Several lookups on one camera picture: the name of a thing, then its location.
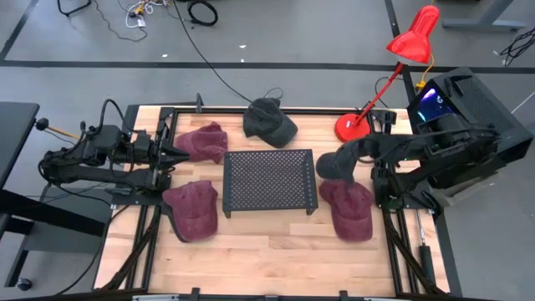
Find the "red desk lamp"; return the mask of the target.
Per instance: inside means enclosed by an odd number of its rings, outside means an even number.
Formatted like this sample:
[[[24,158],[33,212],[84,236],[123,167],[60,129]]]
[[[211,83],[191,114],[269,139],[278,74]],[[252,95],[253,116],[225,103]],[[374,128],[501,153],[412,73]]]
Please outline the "red desk lamp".
[[[342,115],[336,121],[334,132],[342,142],[356,140],[371,133],[367,116],[382,94],[390,87],[404,67],[411,63],[428,64],[431,60],[430,35],[440,18],[440,10],[434,5],[422,7],[415,15],[410,27],[395,36],[386,49],[395,55],[398,62],[394,73],[388,78],[384,87],[364,107],[360,113]]]

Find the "black gas strut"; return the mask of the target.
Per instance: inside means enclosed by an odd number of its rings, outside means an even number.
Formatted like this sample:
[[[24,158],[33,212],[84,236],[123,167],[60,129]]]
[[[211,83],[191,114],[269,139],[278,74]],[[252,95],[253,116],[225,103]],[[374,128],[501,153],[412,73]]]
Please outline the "black gas strut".
[[[415,213],[416,213],[416,219],[418,222],[418,228],[420,232],[420,241],[421,241],[421,244],[419,246],[420,263],[421,263],[422,270],[426,278],[432,284],[435,284],[436,276],[435,276],[434,266],[432,262],[431,248],[426,244],[426,241],[425,241],[425,230],[422,225],[420,212],[418,210],[415,210]]]

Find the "black aluminium table frame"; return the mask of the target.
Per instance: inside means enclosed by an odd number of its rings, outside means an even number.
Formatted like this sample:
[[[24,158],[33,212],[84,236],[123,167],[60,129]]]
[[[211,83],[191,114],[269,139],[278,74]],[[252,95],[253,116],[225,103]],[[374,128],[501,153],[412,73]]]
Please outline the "black aluminium table frame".
[[[230,151],[274,150],[257,137],[242,131],[245,106],[207,106],[195,113],[194,106],[175,106],[176,135],[209,125],[212,121],[228,133]],[[284,108],[298,126],[289,149],[310,149],[314,163],[341,143],[334,135],[334,123],[350,108]],[[304,209],[232,212],[222,211],[223,164],[211,161],[182,163],[171,173],[171,186],[191,181],[211,181],[217,199],[218,231],[200,242],[178,240],[167,217],[160,220],[155,243],[147,246],[137,263],[134,287],[147,293],[175,293],[187,298],[193,288],[201,298],[271,299],[284,297],[321,300],[394,298],[397,291],[410,292],[410,276],[397,251],[390,264],[383,214],[373,206],[373,237],[367,242],[345,242],[336,237],[330,206],[318,196],[318,209],[307,215]],[[124,210],[112,222],[107,234],[94,288],[107,284],[124,263],[136,240],[138,225],[147,227],[154,211],[141,206]]]

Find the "black desk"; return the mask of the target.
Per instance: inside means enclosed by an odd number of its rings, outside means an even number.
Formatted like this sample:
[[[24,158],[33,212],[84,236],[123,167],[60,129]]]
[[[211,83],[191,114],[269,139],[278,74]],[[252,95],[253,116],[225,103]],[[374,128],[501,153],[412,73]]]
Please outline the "black desk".
[[[33,128],[38,110],[35,103],[0,102],[0,189]]]

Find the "silver mounting bracket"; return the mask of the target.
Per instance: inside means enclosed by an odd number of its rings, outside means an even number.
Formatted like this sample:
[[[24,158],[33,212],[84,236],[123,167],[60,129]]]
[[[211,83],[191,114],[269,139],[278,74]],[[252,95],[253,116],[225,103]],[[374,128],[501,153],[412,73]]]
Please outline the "silver mounting bracket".
[[[179,294],[145,294],[132,296],[131,301],[180,301]]]

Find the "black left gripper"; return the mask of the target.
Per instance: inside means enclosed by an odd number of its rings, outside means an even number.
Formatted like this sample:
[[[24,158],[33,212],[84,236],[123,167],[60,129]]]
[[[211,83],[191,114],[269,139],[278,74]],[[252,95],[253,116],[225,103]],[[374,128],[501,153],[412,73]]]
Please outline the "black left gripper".
[[[137,165],[148,165],[147,183],[157,184],[158,178],[163,169],[171,168],[177,164],[189,161],[190,154],[184,150],[175,148],[172,144],[166,145],[166,153],[162,147],[167,142],[168,129],[164,127],[161,132],[156,132],[154,138],[151,135],[150,150],[144,156],[137,156],[134,153],[134,163]]]

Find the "black perforated metal riser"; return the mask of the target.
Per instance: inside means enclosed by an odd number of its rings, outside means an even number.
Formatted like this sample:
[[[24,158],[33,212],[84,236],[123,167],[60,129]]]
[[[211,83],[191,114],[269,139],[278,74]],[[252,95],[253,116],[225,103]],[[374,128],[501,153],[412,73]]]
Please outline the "black perforated metal riser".
[[[313,151],[245,150],[224,156],[222,211],[318,209]]]

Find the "maroon baseball cap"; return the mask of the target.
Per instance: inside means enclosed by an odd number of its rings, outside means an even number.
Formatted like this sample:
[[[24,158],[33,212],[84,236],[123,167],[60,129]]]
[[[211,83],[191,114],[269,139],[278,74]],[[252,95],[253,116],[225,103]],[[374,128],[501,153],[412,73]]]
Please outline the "maroon baseball cap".
[[[192,181],[162,193],[163,201],[175,210],[180,234],[189,242],[217,232],[217,197],[210,181]]]
[[[190,162],[213,161],[219,164],[228,150],[227,133],[217,122],[175,138],[173,146],[189,154]]]
[[[373,236],[371,207],[374,195],[358,182],[323,181],[320,196],[330,205],[334,230],[347,242],[365,242]]]

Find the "grey desk leg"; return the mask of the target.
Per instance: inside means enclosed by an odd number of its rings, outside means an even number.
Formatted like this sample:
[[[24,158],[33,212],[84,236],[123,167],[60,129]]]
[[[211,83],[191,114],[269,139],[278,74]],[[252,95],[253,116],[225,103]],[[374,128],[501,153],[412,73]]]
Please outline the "grey desk leg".
[[[513,0],[493,0],[489,8],[479,18],[447,18],[442,21],[442,27],[516,32],[519,29],[525,28],[526,24],[519,21],[501,20],[499,18],[512,2]]]

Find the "black wheeled stand base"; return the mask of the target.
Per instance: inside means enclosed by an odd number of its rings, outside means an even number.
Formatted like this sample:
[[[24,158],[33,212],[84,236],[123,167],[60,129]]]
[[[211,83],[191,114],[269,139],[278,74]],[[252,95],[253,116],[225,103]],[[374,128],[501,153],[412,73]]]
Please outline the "black wheeled stand base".
[[[97,186],[0,191],[0,299],[92,290],[111,202]]]

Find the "white power strip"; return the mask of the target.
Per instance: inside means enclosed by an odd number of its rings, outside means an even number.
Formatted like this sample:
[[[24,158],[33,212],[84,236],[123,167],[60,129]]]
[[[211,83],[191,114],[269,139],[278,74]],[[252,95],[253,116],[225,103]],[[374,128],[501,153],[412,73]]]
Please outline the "white power strip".
[[[145,15],[151,15],[155,7],[167,7],[169,0],[139,0],[126,8],[125,26],[127,28],[145,28]]]

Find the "black glass-sided computer tower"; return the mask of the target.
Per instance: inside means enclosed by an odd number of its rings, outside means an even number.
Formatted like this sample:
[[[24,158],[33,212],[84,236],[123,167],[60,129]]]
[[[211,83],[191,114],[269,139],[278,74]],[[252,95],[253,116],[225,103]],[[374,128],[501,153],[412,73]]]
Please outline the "black glass-sided computer tower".
[[[447,113],[457,114],[478,125],[491,125],[500,134],[497,154],[481,166],[452,167],[431,176],[434,188],[446,189],[480,176],[490,176],[508,163],[521,160],[533,134],[467,67],[454,69],[429,80],[407,107],[414,133],[418,126]]]

